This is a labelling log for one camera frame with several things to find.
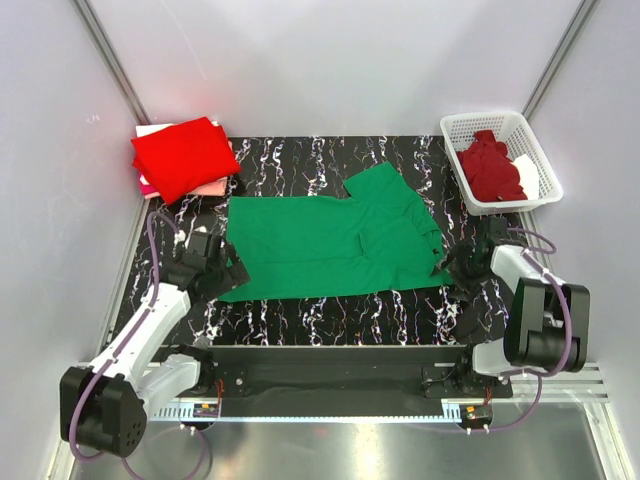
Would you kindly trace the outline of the green t shirt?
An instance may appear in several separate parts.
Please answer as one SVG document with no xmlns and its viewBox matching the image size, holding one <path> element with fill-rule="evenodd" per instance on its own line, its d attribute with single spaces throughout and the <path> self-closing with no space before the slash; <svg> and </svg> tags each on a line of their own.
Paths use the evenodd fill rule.
<svg viewBox="0 0 640 480">
<path fill-rule="evenodd" d="M 366 295 L 452 284 L 442 232 L 390 163 L 348 178 L 345 198 L 234 197 L 227 240 L 250 276 L 225 302 Z"/>
</svg>

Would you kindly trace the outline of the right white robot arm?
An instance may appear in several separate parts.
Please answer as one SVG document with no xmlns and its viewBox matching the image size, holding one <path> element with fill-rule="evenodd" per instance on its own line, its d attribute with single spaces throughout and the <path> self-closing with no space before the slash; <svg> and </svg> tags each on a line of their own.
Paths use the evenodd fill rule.
<svg viewBox="0 0 640 480">
<path fill-rule="evenodd" d="M 494 277 L 513 295 L 502 339 L 467 347 L 444 379 L 465 396 L 519 374 L 549 378 L 577 373 L 586 363 L 588 288 L 551 273 L 533 257 L 536 249 L 515 238 L 516 233 L 526 231 L 501 217 L 488 217 L 474 242 L 453 246 L 431 273 L 448 274 L 464 300 L 472 300 Z"/>
</svg>

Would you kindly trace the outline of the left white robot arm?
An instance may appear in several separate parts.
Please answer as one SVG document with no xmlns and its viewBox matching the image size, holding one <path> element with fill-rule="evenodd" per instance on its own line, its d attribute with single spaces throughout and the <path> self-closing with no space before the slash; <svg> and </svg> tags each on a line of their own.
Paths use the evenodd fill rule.
<svg viewBox="0 0 640 480">
<path fill-rule="evenodd" d="M 153 285 L 115 339 L 88 365 L 72 366 L 59 383 L 60 436 L 73 453 L 83 447 L 126 458 L 148 420 L 178 395 L 208 394 L 215 386 L 213 355 L 177 346 L 149 367 L 170 331 L 196 306 L 247 284 L 234 245 L 194 233 L 171 261 L 155 260 Z"/>
</svg>

